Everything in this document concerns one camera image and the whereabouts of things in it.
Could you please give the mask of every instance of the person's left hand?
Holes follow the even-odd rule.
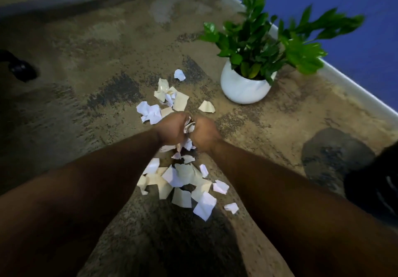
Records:
[[[188,119],[189,115],[180,111],[167,115],[155,125],[153,129],[158,134],[162,146],[176,145],[184,141],[186,136],[184,133],[184,126]]]

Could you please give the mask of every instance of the potted plant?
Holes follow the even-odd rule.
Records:
[[[251,104],[264,98],[284,64],[305,75],[316,73],[323,67],[320,58],[327,53],[314,40],[348,34],[365,19],[363,15],[346,17],[333,8],[310,22],[310,5],[298,23],[291,18],[285,28],[280,19],[275,40],[268,33],[278,17],[272,15],[269,18],[269,14],[263,12],[265,2],[242,0],[246,8],[241,12],[245,17],[242,23],[225,21],[224,33],[219,32],[214,23],[204,23],[205,33],[200,37],[203,41],[216,43],[220,48],[219,57],[229,58],[221,74],[221,88],[230,100],[239,104]],[[318,34],[310,39],[314,31]]]

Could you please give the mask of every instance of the person's left arm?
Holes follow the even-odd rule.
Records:
[[[163,145],[184,140],[187,114],[83,156],[0,197],[0,275],[76,275]]]

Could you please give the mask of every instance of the blue wall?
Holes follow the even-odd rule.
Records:
[[[333,7],[366,16],[355,32],[321,40],[325,60],[398,111],[398,0],[267,0],[265,10],[286,24],[291,16],[299,21],[311,3],[310,20]]]

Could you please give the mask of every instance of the plant pot rim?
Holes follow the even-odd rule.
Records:
[[[233,70],[233,69],[231,68],[231,61],[229,60],[229,58],[228,58],[227,63],[228,63],[229,69],[232,71],[232,73],[235,73],[236,75],[238,75],[239,77],[241,77],[241,78],[243,79],[243,81],[245,81],[245,82],[250,83],[250,82],[264,82],[264,81],[267,81],[266,79],[263,79],[263,80],[252,80],[252,79],[245,78],[244,76],[239,75],[235,70]],[[277,72],[272,73],[272,75],[271,75],[271,78],[272,78],[272,79],[275,79],[275,76],[274,76],[274,77],[272,77],[272,76],[273,76],[274,74],[276,74],[276,73],[277,73]]]

